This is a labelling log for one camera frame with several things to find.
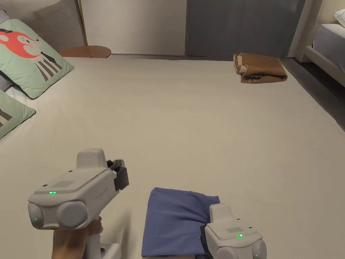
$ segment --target hand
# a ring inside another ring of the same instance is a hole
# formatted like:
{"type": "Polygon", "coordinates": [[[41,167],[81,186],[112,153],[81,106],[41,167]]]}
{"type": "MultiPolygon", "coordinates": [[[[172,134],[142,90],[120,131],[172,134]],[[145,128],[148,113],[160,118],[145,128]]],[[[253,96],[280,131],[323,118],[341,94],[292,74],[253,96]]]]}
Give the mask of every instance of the hand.
{"type": "Polygon", "coordinates": [[[52,259],[82,259],[89,236],[103,231],[102,217],[78,230],[54,230],[52,259]]]}

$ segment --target green pillow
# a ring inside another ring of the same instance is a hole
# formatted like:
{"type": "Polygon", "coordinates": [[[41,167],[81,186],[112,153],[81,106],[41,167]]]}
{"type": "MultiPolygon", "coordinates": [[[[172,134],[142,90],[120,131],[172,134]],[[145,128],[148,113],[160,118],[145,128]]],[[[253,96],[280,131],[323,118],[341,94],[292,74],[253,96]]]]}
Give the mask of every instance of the green pillow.
{"type": "Polygon", "coordinates": [[[74,67],[19,20],[0,24],[0,75],[31,99],[43,94],[74,67]]]}
{"type": "Polygon", "coordinates": [[[35,113],[0,90],[0,139],[35,113]]]}

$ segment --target brown cloth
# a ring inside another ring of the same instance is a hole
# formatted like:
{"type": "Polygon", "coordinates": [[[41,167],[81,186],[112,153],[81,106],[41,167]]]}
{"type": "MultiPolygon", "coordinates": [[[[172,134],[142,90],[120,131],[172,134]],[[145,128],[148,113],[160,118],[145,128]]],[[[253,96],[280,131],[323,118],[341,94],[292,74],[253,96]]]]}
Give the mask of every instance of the brown cloth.
{"type": "Polygon", "coordinates": [[[278,58],[248,53],[235,54],[234,68],[241,74],[241,83],[274,83],[287,79],[285,69],[278,58]]]}

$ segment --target gray door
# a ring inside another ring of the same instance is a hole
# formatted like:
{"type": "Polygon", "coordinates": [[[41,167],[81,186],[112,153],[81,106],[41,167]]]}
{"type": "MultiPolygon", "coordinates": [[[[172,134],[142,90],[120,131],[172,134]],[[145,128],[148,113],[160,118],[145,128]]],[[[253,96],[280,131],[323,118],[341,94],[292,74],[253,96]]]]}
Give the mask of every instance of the gray door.
{"type": "Polygon", "coordinates": [[[305,0],[189,0],[186,55],[288,54],[305,0]]]}

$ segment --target blue cloth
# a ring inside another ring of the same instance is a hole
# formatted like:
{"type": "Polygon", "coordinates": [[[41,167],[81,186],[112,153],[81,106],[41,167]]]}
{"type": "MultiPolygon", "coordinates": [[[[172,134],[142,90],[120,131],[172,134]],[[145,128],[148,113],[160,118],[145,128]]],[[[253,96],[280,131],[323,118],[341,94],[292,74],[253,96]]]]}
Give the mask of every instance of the blue cloth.
{"type": "Polygon", "coordinates": [[[154,188],[147,205],[141,256],[204,255],[200,227],[219,197],[154,188]]]}

